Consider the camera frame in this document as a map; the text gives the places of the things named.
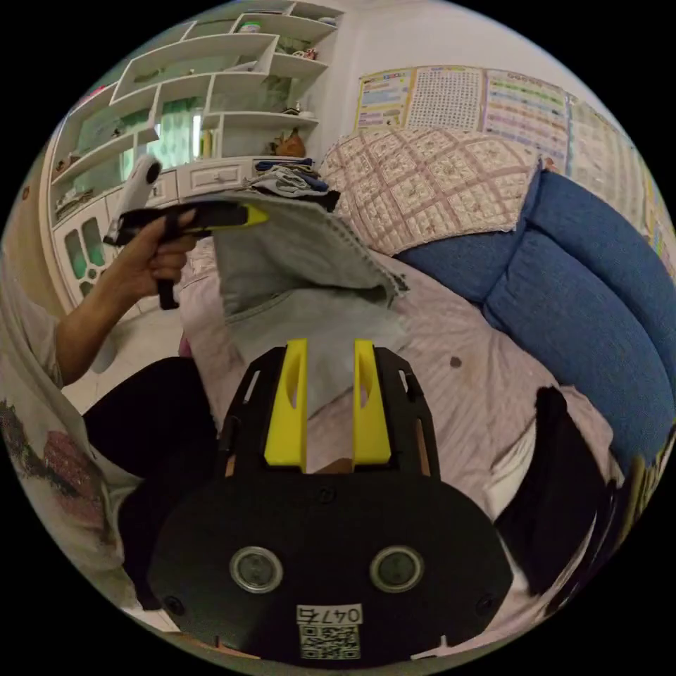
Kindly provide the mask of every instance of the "white t-shirt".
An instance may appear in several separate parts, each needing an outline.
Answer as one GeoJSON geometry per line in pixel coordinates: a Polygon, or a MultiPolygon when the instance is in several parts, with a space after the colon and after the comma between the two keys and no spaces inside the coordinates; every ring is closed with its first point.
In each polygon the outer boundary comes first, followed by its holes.
{"type": "Polygon", "coordinates": [[[32,303],[0,261],[0,429],[21,485],[48,533],[117,607],[137,605],[115,522],[140,479],[92,448],[61,393],[58,321],[32,303]]]}

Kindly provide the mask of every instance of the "black handle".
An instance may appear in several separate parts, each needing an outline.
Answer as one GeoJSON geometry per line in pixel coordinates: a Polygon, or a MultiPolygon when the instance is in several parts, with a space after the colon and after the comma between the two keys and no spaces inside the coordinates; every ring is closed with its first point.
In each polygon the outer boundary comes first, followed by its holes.
{"type": "Polygon", "coordinates": [[[163,310],[175,310],[180,307],[174,299],[174,284],[171,280],[158,280],[157,292],[160,296],[160,307],[163,310]]]}

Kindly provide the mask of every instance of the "pink bedsheet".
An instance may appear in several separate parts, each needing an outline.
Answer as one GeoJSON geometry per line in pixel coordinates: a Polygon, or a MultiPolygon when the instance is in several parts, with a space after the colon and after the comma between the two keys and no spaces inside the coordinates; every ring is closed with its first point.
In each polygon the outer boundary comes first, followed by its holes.
{"type": "MultiPolygon", "coordinates": [[[[399,261],[374,255],[394,272],[405,274],[411,287],[395,305],[411,331],[411,342],[400,354],[413,366],[432,411],[442,479],[487,511],[485,487],[491,466],[532,422],[538,388],[556,381],[542,364],[490,327],[465,299],[399,261]]],[[[246,367],[228,337],[215,268],[206,266],[188,277],[180,301],[185,336],[220,426],[246,367]]],[[[562,392],[601,472],[606,477],[617,475],[608,452],[610,426],[575,389],[564,387],[562,392]]],[[[351,396],[346,392],[308,421],[309,472],[351,456],[351,396]]],[[[436,654],[488,644],[525,629],[540,619],[569,573],[539,599],[529,597],[516,580],[484,634],[436,654]]]]}

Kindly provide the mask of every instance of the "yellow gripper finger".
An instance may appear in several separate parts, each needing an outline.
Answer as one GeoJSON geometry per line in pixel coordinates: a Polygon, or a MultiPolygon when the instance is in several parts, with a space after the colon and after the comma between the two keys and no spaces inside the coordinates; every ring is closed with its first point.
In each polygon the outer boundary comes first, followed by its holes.
{"type": "Polygon", "coordinates": [[[386,465],[392,455],[380,391],[380,379],[370,340],[354,342],[352,468],[386,465]]]}
{"type": "Polygon", "coordinates": [[[306,473],[308,439],[308,342],[290,340],[270,418],[265,461],[306,473]]]}

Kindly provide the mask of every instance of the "checkered pillow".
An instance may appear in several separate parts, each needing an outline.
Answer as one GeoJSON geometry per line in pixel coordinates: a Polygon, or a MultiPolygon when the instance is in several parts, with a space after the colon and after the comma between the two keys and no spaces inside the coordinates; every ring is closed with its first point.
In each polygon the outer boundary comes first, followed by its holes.
{"type": "Polygon", "coordinates": [[[445,237],[514,230],[538,159],[493,134],[361,130],[329,150],[320,174],[342,193],[335,213],[393,256],[445,237]]]}

